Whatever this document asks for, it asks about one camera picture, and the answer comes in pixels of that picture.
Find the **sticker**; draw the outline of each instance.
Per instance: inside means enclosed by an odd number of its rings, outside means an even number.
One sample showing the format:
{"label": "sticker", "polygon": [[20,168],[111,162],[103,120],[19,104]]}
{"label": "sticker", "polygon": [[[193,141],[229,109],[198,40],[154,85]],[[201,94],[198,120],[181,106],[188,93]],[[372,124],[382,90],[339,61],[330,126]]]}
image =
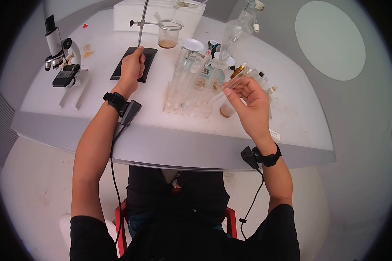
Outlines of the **sticker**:
{"label": "sticker", "polygon": [[280,134],[278,134],[277,132],[275,132],[275,131],[272,130],[272,129],[269,129],[269,131],[270,131],[270,135],[272,136],[272,138],[275,138],[275,139],[277,139],[277,140],[280,140]]}

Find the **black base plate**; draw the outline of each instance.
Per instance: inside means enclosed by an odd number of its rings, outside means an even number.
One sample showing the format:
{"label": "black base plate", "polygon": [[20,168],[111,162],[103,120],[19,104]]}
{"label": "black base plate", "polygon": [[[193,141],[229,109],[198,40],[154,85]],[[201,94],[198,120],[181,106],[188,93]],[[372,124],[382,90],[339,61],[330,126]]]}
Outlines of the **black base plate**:
{"label": "black base plate", "polygon": [[[132,54],[133,52],[135,52],[135,50],[137,49],[137,47],[130,47],[128,48],[128,50],[125,52],[125,54],[123,55],[122,59],[127,56]],[[153,48],[144,48],[144,55],[145,55],[145,70],[142,73],[142,77],[138,79],[138,82],[146,82],[147,81],[147,76],[148,76],[148,71],[150,70],[151,64],[152,64],[152,60],[154,60],[155,54],[157,53],[157,49],[153,49]],[[122,59],[120,59],[120,62],[118,64],[118,66],[116,67],[115,71],[112,74],[112,77],[110,77],[111,80],[119,80],[120,78],[120,66],[122,65]]]}

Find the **chair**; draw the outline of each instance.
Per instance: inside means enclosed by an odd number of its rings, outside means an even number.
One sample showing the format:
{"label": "chair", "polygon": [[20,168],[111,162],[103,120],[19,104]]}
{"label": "chair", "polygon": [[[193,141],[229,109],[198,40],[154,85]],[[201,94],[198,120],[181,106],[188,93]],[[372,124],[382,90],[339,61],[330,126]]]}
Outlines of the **chair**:
{"label": "chair", "polygon": [[[180,191],[180,188],[173,188],[171,191],[172,195],[176,195]],[[128,216],[128,210],[126,208],[126,202],[125,200],[121,204],[121,209],[119,207],[116,208],[115,210],[115,226],[116,226],[116,232],[119,231],[119,226],[120,226],[120,234],[118,238],[118,250],[120,256],[123,255],[123,253],[126,252],[128,249],[128,245],[126,243],[126,235],[125,235],[125,223],[121,222],[120,219],[120,214],[122,213],[122,217],[127,221],[126,217]],[[224,219],[226,218],[226,224],[227,224],[227,233],[232,237],[236,238],[237,237],[237,220],[235,218],[235,211],[229,207],[226,208],[225,210],[225,215]]]}

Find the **white lab bench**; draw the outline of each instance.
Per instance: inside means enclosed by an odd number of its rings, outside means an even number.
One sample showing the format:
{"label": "white lab bench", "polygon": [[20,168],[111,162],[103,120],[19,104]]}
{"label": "white lab bench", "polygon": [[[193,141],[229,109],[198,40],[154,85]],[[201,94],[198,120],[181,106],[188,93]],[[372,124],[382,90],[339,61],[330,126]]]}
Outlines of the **white lab bench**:
{"label": "white lab bench", "polygon": [[[110,76],[128,47],[137,44],[138,33],[114,31],[113,10],[100,11],[85,23],[86,28],[80,26],[69,36],[80,50],[90,44],[94,51],[82,59],[90,79],[80,109],[74,110],[70,99],[63,108],[58,106],[56,97],[64,91],[52,86],[58,71],[41,69],[12,124],[19,135],[74,152],[81,134],[100,108],[103,95],[115,86],[117,81],[110,81]],[[193,38],[207,49],[210,39],[221,42],[224,27],[222,22],[203,17]],[[157,45],[157,37],[142,35],[141,44],[158,52],[147,82],[139,83],[131,96],[142,108],[118,139],[115,162],[192,170],[249,169],[240,152],[254,143],[236,114],[228,119],[220,116],[219,106],[225,97],[214,104],[214,112],[206,119],[162,112],[180,45],[162,49]],[[246,62],[251,68],[264,71],[268,84],[278,87],[272,95],[270,128],[280,134],[277,142],[289,168],[335,161],[324,112],[303,69],[254,36],[236,48],[233,57],[236,65]]]}

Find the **microscope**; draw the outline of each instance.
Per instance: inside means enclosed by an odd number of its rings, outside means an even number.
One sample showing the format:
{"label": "microscope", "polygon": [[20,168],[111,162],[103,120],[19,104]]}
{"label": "microscope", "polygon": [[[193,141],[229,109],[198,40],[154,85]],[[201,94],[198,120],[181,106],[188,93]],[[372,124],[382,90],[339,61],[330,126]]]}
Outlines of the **microscope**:
{"label": "microscope", "polygon": [[[45,59],[45,70],[59,70],[60,65],[64,64],[57,74],[55,79],[52,81],[53,87],[64,88],[65,91],[61,97],[58,97],[58,105],[60,108],[64,106],[65,100],[69,91],[76,87],[74,92],[73,108],[78,110],[80,108],[80,98],[87,85],[89,71],[81,69],[81,54],[78,46],[71,38],[61,40],[60,31],[55,26],[54,15],[51,15],[45,19],[46,28],[46,40],[48,43],[49,51],[51,55]],[[66,58],[68,57],[68,50],[71,48],[73,52],[72,64],[67,64]]]}

